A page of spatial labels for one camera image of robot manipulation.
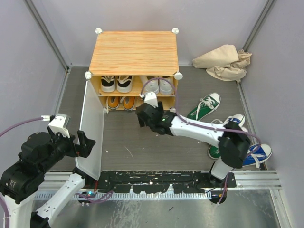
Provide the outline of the green sneaker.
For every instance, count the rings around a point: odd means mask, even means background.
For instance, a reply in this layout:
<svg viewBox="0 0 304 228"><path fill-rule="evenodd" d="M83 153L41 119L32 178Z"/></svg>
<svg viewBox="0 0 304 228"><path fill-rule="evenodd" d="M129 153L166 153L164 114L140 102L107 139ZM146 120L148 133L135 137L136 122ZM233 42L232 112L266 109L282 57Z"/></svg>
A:
<svg viewBox="0 0 304 228"><path fill-rule="evenodd" d="M215 146L210 146L208 149L208 156L214 160L218 159L220 157L219 149Z"/></svg>
<svg viewBox="0 0 304 228"><path fill-rule="evenodd" d="M198 105L187 115L187 118L200 121L205 116L216 111L221 102L218 93L211 93L201 98Z"/></svg>

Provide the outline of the orange sneaker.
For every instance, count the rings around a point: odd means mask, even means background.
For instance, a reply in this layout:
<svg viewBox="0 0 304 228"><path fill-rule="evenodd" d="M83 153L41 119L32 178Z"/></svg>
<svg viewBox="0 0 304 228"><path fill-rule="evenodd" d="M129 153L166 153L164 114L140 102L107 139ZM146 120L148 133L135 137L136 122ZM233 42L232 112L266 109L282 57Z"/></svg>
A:
<svg viewBox="0 0 304 228"><path fill-rule="evenodd" d="M117 96L109 96L106 99L105 112L109 113L110 110L117 110L120 105L120 98Z"/></svg>
<svg viewBox="0 0 304 228"><path fill-rule="evenodd" d="M123 96L120 98L120 103L123 105L124 110L132 111L135 106L135 97Z"/></svg>

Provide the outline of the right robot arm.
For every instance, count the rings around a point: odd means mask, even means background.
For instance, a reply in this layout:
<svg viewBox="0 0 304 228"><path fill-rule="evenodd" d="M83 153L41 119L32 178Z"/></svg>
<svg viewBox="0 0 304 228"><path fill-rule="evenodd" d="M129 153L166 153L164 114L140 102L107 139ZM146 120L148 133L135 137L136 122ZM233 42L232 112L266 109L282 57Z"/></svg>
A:
<svg viewBox="0 0 304 228"><path fill-rule="evenodd" d="M217 147L220 159L213 163L208 175L209 183L213 187L221 186L233 169L242 168L251 141L235 122L210 124L194 121L177 113L164 111L162 102L157 107L143 103L136 108L135 113L139 125L147 126L153 132L188 137Z"/></svg>

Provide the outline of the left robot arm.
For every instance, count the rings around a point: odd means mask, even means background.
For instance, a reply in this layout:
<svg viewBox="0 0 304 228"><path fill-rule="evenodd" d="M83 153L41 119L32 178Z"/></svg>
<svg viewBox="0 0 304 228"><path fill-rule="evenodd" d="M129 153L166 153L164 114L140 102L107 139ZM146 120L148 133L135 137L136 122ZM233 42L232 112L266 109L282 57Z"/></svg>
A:
<svg viewBox="0 0 304 228"><path fill-rule="evenodd" d="M0 192L4 197L6 228L49 228L69 200L81 188L90 188L95 176L74 168L63 186L41 208L32 211L32 205L45 174L65 156L87 158L95 145L83 131L64 137L61 133L38 132L30 135L21 147L19 160L4 171Z"/></svg>

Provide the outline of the black white sneaker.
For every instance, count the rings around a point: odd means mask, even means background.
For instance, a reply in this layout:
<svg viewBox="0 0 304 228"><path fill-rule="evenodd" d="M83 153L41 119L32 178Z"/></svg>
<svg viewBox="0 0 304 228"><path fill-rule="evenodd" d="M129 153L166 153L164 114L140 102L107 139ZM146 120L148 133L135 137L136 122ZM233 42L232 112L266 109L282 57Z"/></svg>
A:
<svg viewBox="0 0 304 228"><path fill-rule="evenodd" d="M115 90L115 76L102 76L101 89L105 93L111 93Z"/></svg>
<svg viewBox="0 0 304 228"><path fill-rule="evenodd" d="M129 93L133 86L132 76L119 76L117 79L117 91L119 93Z"/></svg>

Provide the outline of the white cabinet door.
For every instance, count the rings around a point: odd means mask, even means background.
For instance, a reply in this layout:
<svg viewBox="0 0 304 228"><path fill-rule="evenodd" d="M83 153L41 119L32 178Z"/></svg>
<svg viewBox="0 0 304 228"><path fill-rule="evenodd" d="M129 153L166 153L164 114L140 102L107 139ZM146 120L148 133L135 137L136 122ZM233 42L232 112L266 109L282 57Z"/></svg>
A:
<svg viewBox="0 0 304 228"><path fill-rule="evenodd" d="M86 81L85 86L79 130L85 133L90 154L86 158L77 157L76 167L97 181L101 174L105 113L91 81Z"/></svg>

